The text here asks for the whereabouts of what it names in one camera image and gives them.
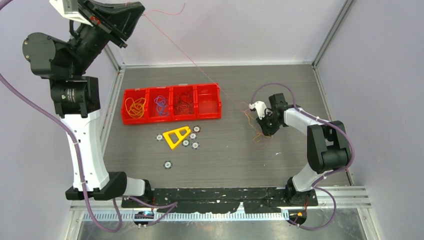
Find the green 50 poker chip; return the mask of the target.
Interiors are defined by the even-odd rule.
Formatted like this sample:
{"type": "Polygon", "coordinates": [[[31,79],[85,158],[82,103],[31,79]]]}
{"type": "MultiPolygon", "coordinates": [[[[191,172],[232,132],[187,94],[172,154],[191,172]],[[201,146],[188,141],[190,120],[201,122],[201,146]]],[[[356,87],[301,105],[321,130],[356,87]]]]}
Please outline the green 50 poker chip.
{"type": "Polygon", "coordinates": [[[190,145],[190,141],[189,141],[189,140],[187,140],[187,139],[185,139],[185,140],[183,140],[183,141],[182,141],[182,145],[183,145],[184,147],[188,147],[188,146],[190,145]]]}

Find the aluminium frame rail left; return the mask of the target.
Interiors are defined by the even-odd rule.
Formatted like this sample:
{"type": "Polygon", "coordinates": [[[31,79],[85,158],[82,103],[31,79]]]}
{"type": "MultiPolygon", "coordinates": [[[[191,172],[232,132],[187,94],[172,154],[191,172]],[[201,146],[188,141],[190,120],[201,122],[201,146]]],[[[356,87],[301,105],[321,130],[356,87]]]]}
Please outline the aluminium frame rail left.
{"type": "MultiPolygon", "coordinates": [[[[125,70],[122,70],[122,66],[125,67],[125,63],[122,62],[122,59],[120,59],[120,56],[116,57],[113,53],[112,47],[109,45],[106,46],[106,48],[102,51],[102,56],[105,55],[108,57],[110,64],[114,67],[115,73],[112,80],[107,80],[107,84],[103,85],[101,83],[100,85],[100,101],[101,101],[101,113],[100,113],[100,120],[101,120],[101,126],[99,126],[99,133],[100,133],[100,143],[102,147],[102,154],[104,155],[109,132],[111,129],[111,124],[113,122],[113,117],[115,114],[115,109],[117,106],[118,101],[118,95],[121,89],[122,81],[123,81],[123,74],[125,70]]],[[[71,223],[71,217],[67,216],[66,219],[66,225],[63,225],[63,229],[61,232],[61,236],[58,238],[59,240],[67,240],[67,236],[69,233],[78,233],[79,230],[75,230],[72,226],[74,223],[71,223]]],[[[116,233],[108,233],[105,240],[117,240],[118,235],[123,234],[125,222],[122,222],[122,227],[120,230],[116,233]]]]}

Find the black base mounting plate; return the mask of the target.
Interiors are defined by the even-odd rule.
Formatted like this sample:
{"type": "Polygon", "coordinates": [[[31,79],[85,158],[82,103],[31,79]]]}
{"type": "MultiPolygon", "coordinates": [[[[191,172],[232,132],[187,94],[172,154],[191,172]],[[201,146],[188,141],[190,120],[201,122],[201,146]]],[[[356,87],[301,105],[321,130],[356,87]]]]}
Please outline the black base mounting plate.
{"type": "Polygon", "coordinates": [[[316,207],[316,192],[310,190],[289,197],[283,188],[156,188],[142,201],[165,206],[177,202],[174,213],[234,213],[242,206],[246,214],[277,213],[281,207],[316,207]]]}

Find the blue 10 poker chip upper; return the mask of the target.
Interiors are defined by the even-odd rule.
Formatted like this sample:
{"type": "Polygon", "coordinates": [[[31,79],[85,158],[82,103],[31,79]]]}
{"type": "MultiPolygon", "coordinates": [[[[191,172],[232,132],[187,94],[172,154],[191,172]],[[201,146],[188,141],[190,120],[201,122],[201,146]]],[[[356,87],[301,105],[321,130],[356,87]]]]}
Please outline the blue 10 poker chip upper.
{"type": "Polygon", "coordinates": [[[189,135],[189,137],[190,137],[191,140],[195,140],[197,138],[197,134],[196,133],[191,133],[189,135]]]}

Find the black 100 poker chip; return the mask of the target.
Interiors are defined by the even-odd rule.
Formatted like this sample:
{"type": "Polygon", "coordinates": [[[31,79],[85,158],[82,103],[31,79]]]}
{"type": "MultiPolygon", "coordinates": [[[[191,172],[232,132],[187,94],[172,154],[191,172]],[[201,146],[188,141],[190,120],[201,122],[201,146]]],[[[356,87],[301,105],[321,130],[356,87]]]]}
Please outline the black 100 poker chip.
{"type": "Polygon", "coordinates": [[[192,128],[192,130],[193,130],[194,133],[199,133],[201,131],[201,127],[196,125],[192,128]]]}

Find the red plastic bin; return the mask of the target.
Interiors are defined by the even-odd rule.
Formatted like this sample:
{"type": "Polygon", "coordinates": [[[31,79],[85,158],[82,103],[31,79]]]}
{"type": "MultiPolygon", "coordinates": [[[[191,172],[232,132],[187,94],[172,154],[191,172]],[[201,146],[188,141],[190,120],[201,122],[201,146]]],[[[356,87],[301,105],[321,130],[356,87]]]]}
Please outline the red plastic bin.
{"type": "Polygon", "coordinates": [[[146,96],[146,122],[148,124],[171,122],[171,88],[169,86],[149,87],[146,89],[146,96]]]}
{"type": "Polygon", "coordinates": [[[196,116],[194,85],[176,85],[171,88],[172,118],[174,121],[193,121],[196,116]]]}
{"type": "Polygon", "coordinates": [[[125,89],[122,97],[121,119],[124,125],[147,124],[147,88],[125,89]]]}
{"type": "Polygon", "coordinates": [[[196,84],[196,115],[199,120],[221,119],[222,102],[217,84],[196,84]]]}

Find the red plastic bin far left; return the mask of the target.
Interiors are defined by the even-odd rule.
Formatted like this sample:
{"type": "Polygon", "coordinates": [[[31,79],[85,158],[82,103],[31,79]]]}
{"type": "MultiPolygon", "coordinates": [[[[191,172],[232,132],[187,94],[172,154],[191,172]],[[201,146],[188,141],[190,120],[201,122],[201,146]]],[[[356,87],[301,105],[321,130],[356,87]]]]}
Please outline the red plastic bin far left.
{"type": "Polygon", "coordinates": [[[124,125],[147,124],[147,88],[125,89],[122,97],[121,119],[124,125]]]}

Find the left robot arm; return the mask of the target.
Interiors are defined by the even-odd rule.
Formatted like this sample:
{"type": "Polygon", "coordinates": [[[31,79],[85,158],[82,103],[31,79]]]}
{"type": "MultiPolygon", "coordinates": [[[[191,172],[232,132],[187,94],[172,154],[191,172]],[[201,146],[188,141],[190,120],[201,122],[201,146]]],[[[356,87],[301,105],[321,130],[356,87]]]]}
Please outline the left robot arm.
{"type": "Polygon", "coordinates": [[[69,28],[67,41],[34,32],[24,40],[22,52],[32,73],[49,81],[54,118],[67,129],[74,177],[65,197],[107,201],[133,196],[141,207],[148,207],[154,199],[148,180],[106,169],[99,132],[99,80],[86,75],[108,43],[126,47],[145,7],[138,1],[52,0],[50,4],[79,27],[69,28]]]}

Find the red plastic bin far right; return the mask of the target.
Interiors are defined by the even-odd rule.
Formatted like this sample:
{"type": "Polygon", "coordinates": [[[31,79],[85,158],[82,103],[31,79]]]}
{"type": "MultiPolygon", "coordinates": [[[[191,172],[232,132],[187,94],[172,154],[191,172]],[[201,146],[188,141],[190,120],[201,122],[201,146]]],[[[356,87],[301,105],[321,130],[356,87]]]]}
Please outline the red plastic bin far right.
{"type": "Polygon", "coordinates": [[[222,102],[217,84],[196,84],[196,115],[199,120],[221,119],[222,102]]]}

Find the yellow plastic triangle frame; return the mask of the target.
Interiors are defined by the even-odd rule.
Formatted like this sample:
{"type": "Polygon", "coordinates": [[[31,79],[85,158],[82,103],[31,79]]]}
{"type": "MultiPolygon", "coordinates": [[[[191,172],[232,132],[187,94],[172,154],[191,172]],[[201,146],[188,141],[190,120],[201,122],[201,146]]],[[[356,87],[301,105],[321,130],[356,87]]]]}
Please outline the yellow plastic triangle frame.
{"type": "Polygon", "coordinates": [[[162,134],[163,139],[171,150],[175,150],[190,134],[192,130],[189,126],[179,127],[166,131],[162,134]]]}

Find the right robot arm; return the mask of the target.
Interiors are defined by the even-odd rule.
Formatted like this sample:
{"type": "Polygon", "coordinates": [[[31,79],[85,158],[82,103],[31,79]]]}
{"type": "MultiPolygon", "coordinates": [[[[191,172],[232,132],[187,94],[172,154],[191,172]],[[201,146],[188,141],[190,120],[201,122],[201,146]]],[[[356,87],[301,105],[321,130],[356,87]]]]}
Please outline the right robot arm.
{"type": "Polygon", "coordinates": [[[299,205],[313,191],[313,187],[327,174],[347,167],[352,150],[341,121],[322,120],[304,111],[297,104],[288,104],[283,93],[249,104],[257,114],[256,122],[262,133],[270,137],[281,127],[292,127],[306,136],[307,163],[302,170],[287,180],[283,200],[299,205]]]}

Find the blue 10 poker chip right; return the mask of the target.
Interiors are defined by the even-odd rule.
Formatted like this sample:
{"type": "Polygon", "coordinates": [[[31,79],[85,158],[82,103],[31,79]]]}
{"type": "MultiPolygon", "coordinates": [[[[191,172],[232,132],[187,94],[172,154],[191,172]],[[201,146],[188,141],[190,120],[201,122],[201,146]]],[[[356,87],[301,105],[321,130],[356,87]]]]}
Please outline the blue 10 poker chip right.
{"type": "Polygon", "coordinates": [[[194,150],[197,150],[199,148],[199,146],[200,146],[200,144],[198,142],[193,142],[191,144],[191,148],[194,149],[194,150]]]}

